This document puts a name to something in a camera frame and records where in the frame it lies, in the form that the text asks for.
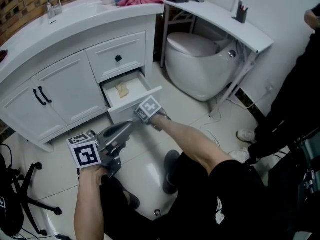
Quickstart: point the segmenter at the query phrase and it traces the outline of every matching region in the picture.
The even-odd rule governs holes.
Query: forearm
[[[304,21],[309,25],[313,30],[320,29],[320,24],[318,17],[312,12],[312,10],[307,10],[304,15]]]
[[[101,177],[84,171],[80,174],[79,190],[74,215],[77,240],[103,240],[104,214],[100,198]]]
[[[160,115],[155,115],[152,123],[170,135],[183,152],[201,164],[209,175],[218,164],[232,160],[218,145],[193,127],[173,122]]]

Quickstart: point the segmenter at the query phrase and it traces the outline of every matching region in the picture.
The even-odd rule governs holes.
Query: hand
[[[161,118],[164,118],[164,116],[159,115],[159,114],[155,114],[153,117],[151,117],[149,119],[149,121],[150,121],[151,124],[153,124],[155,126],[158,126],[159,120],[161,120]]]
[[[107,173],[107,170],[102,167],[101,165],[94,165],[94,166],[89,166],[86,168],[83,168],[81,170],[80,176],[95,176],[99,179],[102,178],[103,175]]]

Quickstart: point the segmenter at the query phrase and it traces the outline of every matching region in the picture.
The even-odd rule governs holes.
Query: white sneaker
[[[256,133],[254,130],[240,129],[236,132],[236,137],[242,142],[255,143]]]
[[[237,160],[241,164],[244,164],[247,160],[250,159],[249,151],[245,147],[243,149],[230,152],[229,156]]]

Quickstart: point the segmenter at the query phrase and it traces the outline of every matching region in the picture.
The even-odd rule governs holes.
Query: white toilet
[[[240,57],[236,41],[211,41],[181,32],[167,37],[165,66],[170,79],[201,102],[210,100],[232,82]]]

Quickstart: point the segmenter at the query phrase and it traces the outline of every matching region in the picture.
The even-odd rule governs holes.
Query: white wall
[[[234,0],[207,0],[227,10],[232,10]],[[304,53],[313,33],[304,21],[306,10],[320,0],[242,0],[249,7],[247,20],[274,40],[270,50],[260,56],[256,67],[249,73],[243,91],[253,102],[266,93],[272,82],[273,92],[256,105],[267,115],[286,76],[294,67],[298,56]]]

